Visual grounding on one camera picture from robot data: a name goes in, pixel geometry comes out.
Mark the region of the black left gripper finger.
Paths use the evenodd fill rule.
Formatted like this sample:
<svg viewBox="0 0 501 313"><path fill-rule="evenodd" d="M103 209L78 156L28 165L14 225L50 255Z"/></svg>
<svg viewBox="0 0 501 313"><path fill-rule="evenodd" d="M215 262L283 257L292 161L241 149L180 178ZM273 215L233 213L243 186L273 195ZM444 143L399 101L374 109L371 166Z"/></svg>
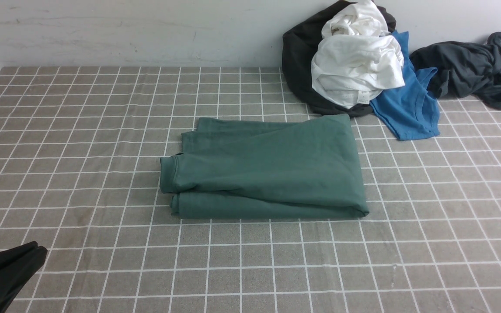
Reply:
<svg viewBox="0 0 501 313"><path fill-rule="evenodd" d="M0 252L0 313L44 265L47 249L36 241Z"/></svg>

